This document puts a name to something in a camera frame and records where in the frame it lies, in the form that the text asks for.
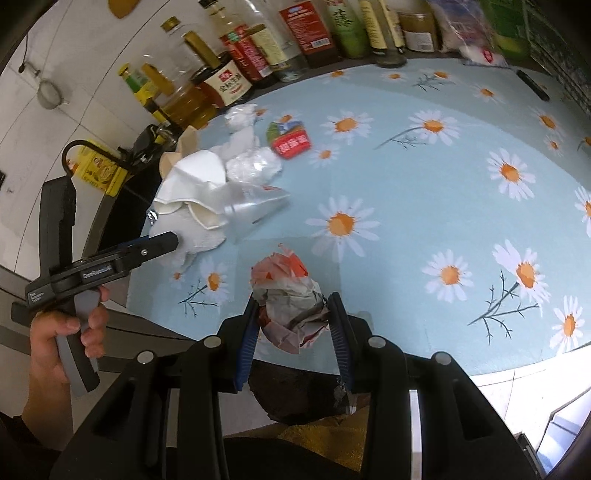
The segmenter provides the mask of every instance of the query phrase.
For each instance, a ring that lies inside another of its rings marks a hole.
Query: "bottle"
[[[260,0],[243,0],[246,31],[271,66],[277,78],[285,83],[300,78],[307,68],[306,59],[289,30]]]
[[[185,78],[181,81],[182,86],[177,87],[153,65],[144,63],[142,72],[161,92],[156,102],[183,129],[189,125],[202,128],[216,116],[212,99],[192,84],[190,79]]]
[[[279,13],[293,33],[311,68],[319,68],[340,60],[322,18],[310,0],[285,0]]]
[[[277,82],[252,39],[246,34],[248,27],[241,17],[229,12],[218,0],[199,0],[209,14],[222,43],[240,66],[244,75],[257,88],[266,88]]]
[[[215,55],[192,30],[185,33],[183,38],[185,44],[205,64],[205,68],[191,77],[191,82],[213,100],[218,110],[224,112],[234,105],[246,102],[252,96],[254,86],[240,72],[228,52]]]
[[[347,0],[324,0],[324,3],[341,52],[349,59],[366,57],[369,54],[368,36]]]
[[[363,13],[365,28],[368,31],[374,62],[383,68],[396,68],[404,65],[406,58],[400,53],[402,47],[397,46],[401,41],[404,43],[404,40],[401,39],[390,16],[391,12],[395,13],[394,9],[389,11],[384,0],[359,0],[359,6]]]
[[[164,125],[174,135],[183,133],[183,129],[154,101],[154,98],[160,94],[156,85],[150,82],[141,72],[133,69],[129,63],[126,63],[119,69],[119,76],[124,79],[138,102],[152,114],[159,124]]]

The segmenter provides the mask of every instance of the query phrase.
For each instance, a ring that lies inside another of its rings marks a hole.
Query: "white tiled wall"
[[[41,108],[38,80],[19,74],[25,42],[0,76],[0,264],[36,278],[41,185],[63,174],[60,155],[71,140],[94,138],[116,149],[130,147],[152,116],[141,108],[117,71],[164,41],[160,24],[172,15],[198,23],[215,50],[222,47],[195,0],[142,0],[126,18],[115,18],[105,0],[59,0],[29,32],[27,59],[53,81],[68,101]],[[100,191],[76,181],[74,257],[82,253],[102,199]]]

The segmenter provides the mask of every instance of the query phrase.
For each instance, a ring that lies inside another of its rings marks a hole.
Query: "finger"
[[[109,312],[104,305],[98,305],[97,308],[88,315],[88,326],[93,330],[104,329],[109,320]]]
[[[104,330],[88,329],[80,336],[80,341],[84,346],[98,345],[102,343],[105,338]]]
[[[104,285],[101,285],[101,286],[99,286],[99,291],[100,291],[100,300],[101,301],[109,300],[109,289],[107,287],[105,287]]]
[[[87,346],[84,352],[88,358],[100,358],[105,354],[105,347],[102,344],[91,345]]]

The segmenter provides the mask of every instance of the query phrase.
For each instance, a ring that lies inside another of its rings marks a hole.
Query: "green bottle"
[[[324,3],[343,54],[350,59],[366,57],[369,54],[368,36],[347,0],[324,0]]]

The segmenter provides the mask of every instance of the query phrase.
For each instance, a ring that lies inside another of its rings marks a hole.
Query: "product label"
[[[368,0],[360,0],[359,6],[361,7],[361,13],[363,14],[363,21],[365,22],[365,28],[368,31],[371,47],[386,50],[386,41],[384,40],[384,35],[379,27],[378,19],[375,16],[371,3],[369,3]]]
[[[259,47],[269,65],[275,67],[287,62],[287,56],[267,28],[251,34],[252,41]]]
[[[252,39],[246,35],[245,25],[241,25],[220,39],[251,81],[262,80],[272,73],[265,57]]]
[[[394,45],[396,45],[396,48],[403,47],[404,35],[402,33],[402,28],[400,28],[400,19],[398,18],[396,10],[390,10],[388,5],[386,5],[385,0],[379,0],[379,3],[382,5],[384,16],[386,17],[386,21],[388,22],[388,26],[390,28],[390,33],[392,34],[392,39],[394,40]]]
[[[429,32],[407,32],[404,30],[404,38],[406,39],[409,50],[414,51],[435,51],[433,45],[433,38]]]
[[[279,12],[306,54],[315,53],[334,44],[312,2],[302,2]]]
[[[250,88],[251,83],[244,78],[233,61],[220,69],[219,72],[204,81],[215,94],[215,104],[219,108],[229,106],[239,100]]]

